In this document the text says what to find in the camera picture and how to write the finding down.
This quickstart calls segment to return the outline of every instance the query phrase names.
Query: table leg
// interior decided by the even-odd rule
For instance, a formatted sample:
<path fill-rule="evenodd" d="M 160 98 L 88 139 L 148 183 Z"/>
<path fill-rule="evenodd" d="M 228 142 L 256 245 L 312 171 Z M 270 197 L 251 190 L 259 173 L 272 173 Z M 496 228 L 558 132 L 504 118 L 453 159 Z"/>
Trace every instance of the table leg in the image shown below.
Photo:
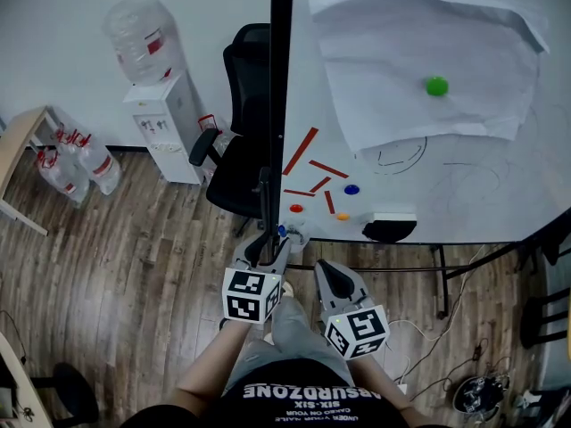
<path fill-rule="evenodd" d="M 45 228 L 39 226 L 36 222 L 24 216 L 21 212 L 16 210 L 12 205 L 8 204 L 4 200 L 0 200 L 0 210 L 13 220 L 19 220 L 30 228 L 36 230 L 41 235 L 47 236 L 47 230 Z"/>

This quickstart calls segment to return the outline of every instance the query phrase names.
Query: human arm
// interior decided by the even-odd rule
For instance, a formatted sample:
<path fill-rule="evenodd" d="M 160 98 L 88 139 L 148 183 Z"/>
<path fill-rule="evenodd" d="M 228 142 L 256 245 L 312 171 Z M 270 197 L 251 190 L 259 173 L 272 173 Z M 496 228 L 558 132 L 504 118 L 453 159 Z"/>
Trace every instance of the human arm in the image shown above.
<path fill-rule="evenodd" d="M 168 403 L 200 417 L 222 395 L 251 326 L 228 321 L 183 374 Z"/>
<path fill-rule="evenodd" d="M 372 355 L 355 358 L 348 361 L 347 365 L 355 385 L 374 391 L 388 400 L 401 412 L 410 428 L 432 424 L 428 417 L 420 414 L 412 406 L 406 395 L 396 386 Z"/>

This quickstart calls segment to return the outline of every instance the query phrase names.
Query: whiteboard surface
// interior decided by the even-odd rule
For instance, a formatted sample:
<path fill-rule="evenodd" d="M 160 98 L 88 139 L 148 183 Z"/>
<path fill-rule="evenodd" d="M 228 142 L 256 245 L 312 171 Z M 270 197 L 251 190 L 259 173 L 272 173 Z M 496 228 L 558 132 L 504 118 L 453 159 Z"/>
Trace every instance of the whiteboard surface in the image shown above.
<path fill-rule="evenodd" d="M 369 213 L 413 212 L 418 225 L 405 243 L 491 243 L 522 240 L 571 207 L 571 0 L 501 1 L 539 10 L 550 23 L 551 52 L 542 55 L 532 110 L 516 141 L 433 136 L 354 154 L 337 123 L 308 0 L 294 0 L 284 167 L 310 128 L 319 131 L 282 176 L 282 191 L 308 192 L 332 179 L 314 197 L 282 192 L 280 223 L 305 219 L 315 238 L 366 241 L 361 230 Z M 360 193 L 345 194 L 348 184 Z M 335 213 L 349 220 L 329 213 L 325 190 Z M 295 203 L 302 213 L 290 212 Z"/>

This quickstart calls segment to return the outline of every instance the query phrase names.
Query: person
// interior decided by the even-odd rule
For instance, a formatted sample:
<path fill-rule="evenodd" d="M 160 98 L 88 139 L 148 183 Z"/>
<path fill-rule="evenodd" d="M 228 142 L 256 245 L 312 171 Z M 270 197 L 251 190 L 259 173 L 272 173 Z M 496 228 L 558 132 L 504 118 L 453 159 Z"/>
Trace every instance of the person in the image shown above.
<path fill-rule="evenodd" d="M 240 424 L 436 427 L 371 355 L 348 362 L 311 331 L 292 286 L 272 313 L 270 341 L 254 341 L 236 365 L 252 324 L 228 320 L 180 379 L 169 400 L 122 428 Z"/>

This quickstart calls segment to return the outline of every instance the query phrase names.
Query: black t-shirt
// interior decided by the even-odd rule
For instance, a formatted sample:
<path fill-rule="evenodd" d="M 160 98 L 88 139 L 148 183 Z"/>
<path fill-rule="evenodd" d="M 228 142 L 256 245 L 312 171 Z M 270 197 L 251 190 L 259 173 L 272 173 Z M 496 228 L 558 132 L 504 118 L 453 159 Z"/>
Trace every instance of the black t-shirt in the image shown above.
<path fill-rule="evenodd" d="M 334 371 L 305 358 L 259 367 L 238 381 L 201 419 L 177 406 L 154 406 L 122 428 L 325 424 L 409 428 L 401 413 L 373 391 L 351 387 Z"/>

